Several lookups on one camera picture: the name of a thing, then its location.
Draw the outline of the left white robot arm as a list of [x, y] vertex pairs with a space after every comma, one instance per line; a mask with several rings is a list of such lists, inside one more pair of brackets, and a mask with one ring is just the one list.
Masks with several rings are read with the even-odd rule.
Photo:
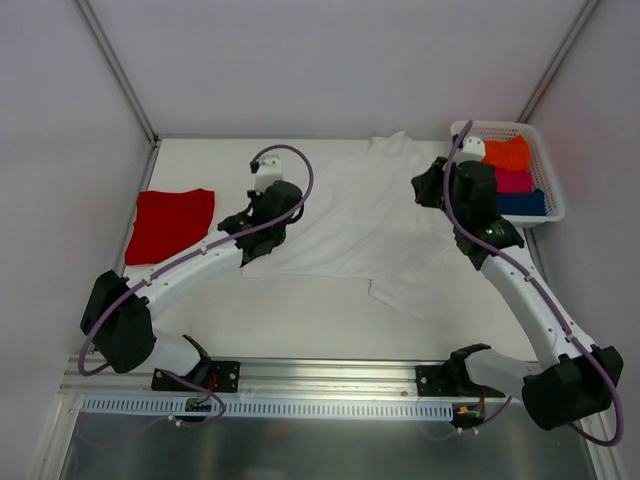
[[248, 207], [227, 217], [199, 243], [149, 268], [137, 278], [113, 270], [97, 277], [80, 322], [86, 339], [77, 368], [90, 377], [149, 367], [173, 388], [203, 390], [215, 368], [190, 335], [163, 333], [154, 321], [182, 294], [201, 282], [270, 254], [298, 221], [310, 192], [278, 180], [249, 195]]

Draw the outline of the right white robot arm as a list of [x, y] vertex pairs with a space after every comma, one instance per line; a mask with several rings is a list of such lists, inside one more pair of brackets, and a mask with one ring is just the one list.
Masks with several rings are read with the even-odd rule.
[[598, 346], [570, 318], [538, 273], [524, 238], [498, 215], [493, 167], [439, 156], [411, 185], [418, 205], [441, 210], [451, 221], [457, 248], [500, 293], [535, 354], [522, 361], [474, 344], [454, 351], [435, 381], [463, 396], [487, 387], [516, 398], [544, 430], [575, 427], [613, 409], [612, 440], [619, 441], [623, 359], [615, 347]]

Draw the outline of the white t shirt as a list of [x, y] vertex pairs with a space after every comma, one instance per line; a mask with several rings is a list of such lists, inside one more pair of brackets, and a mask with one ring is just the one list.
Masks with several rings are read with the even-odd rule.
[[245, 267], [275, 274], [362, 279], [371, 297], [407, 315], [469, 306], [482, 281], [438, 210], [416, 204], [411, 179], [427, 159], [405, 133], [374, 137], [353, 156], [317, 156], [315, 183], [285, 243]]

